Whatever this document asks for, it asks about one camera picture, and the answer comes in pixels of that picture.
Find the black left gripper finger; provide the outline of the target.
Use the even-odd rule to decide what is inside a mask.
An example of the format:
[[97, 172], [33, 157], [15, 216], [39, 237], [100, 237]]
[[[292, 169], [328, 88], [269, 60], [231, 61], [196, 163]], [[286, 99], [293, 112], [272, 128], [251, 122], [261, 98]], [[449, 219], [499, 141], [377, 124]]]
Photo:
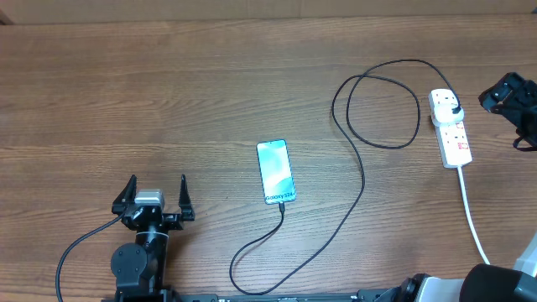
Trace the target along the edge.
[[129, 182], [112, 203], [112, 214], [122, 214], [134, 203], [137, 192], [137, 176], [132, 174]]
[[178, 204], [180, 207], [180, 219], [182, 221], [194, 221], [196, 218], [196, 214], [190, 200], [187, 181], [184, 174], [181, 175], [180, 197]]

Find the blue smartphone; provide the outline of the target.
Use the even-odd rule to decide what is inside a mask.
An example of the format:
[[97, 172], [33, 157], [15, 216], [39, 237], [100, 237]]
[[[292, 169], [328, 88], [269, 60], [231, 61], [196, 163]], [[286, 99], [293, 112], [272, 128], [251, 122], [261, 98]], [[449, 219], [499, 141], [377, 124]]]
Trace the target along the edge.
[[294, 201], [296, 189], [286, 141], [261, 142], [256, 145], [256, 150], [265, 203]]

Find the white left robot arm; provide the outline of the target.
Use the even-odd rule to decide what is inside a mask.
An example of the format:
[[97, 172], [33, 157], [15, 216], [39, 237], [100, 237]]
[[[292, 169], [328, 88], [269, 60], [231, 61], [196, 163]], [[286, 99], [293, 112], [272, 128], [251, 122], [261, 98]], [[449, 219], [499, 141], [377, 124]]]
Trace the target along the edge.
[[115, 301], [178, 301], [179, 295], [164, 285], [169, 232], [181, 231], [186, 221], [194, 221], [184, 175], [180, 179], [178, 213], [164, 212], [164, 193], [160, 189], [137, 190], [137, 176], [132, 175], [112, 202], [116, 217], [95, 230], [77, 238], [60, 257], [55, 273], [57, 300], [63, 299], [60, 285], [62, 266], [71, 250], [100, 231], [121, 222], [135, 231], [135, 241], [118, 247], [111, 257], [111, 271], [116, 278]]

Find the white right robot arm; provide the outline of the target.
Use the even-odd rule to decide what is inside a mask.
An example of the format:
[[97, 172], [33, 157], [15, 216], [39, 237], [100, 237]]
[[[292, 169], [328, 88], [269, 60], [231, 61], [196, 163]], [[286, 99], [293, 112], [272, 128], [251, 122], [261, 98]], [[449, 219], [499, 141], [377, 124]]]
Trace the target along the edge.
[[[513, 147], [521, 152], [536, 150], [536, 83], [510, 72], [497, 84], [485, 90], [478, 100], [481, 106], [516, 127], [518, 137]], [[455, 95], [447, 89], [429, 94], [431, 121], [439, 144], [443, 166], [455, 169], [461, 187], [465, 216], [483, 262], [463, 279], [440, 279], [425, 273], [406, 279], [400, 286], [388, 289], [377, 301], [535, 301], [536, 240], [533, 239], [512, 269], [493, 266], [479, 241], [468, 205], [462, 167], [472, 162], [472, 154], [456, 107]]]

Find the white charger adapter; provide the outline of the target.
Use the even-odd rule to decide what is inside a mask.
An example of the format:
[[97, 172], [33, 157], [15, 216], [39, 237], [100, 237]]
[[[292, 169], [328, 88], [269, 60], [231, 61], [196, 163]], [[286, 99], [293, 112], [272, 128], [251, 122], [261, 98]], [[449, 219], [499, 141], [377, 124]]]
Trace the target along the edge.
[[461, 122], [465, 117], [465, 113], [462, 109], [457, 113], [454, 113], [454, 110], [457, 108], [458, 106], [456, 103], [434, 102], [431, 108], [431, 120], [433, 124], [437, 127], [444, 127]]

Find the white power strip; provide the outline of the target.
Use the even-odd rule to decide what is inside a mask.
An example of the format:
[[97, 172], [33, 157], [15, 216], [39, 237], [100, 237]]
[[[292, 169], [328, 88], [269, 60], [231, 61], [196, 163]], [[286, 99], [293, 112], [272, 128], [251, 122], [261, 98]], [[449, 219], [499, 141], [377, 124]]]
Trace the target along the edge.
[[[434, 102], [457, 104], [454, 93], [449, 89], [435, 89], [428, 95], [431, 108]], [[463, 121], [444, 127], [435, 126], [435, 133], [443, 166], [457, 169], [472, 162], [472, 154]]]

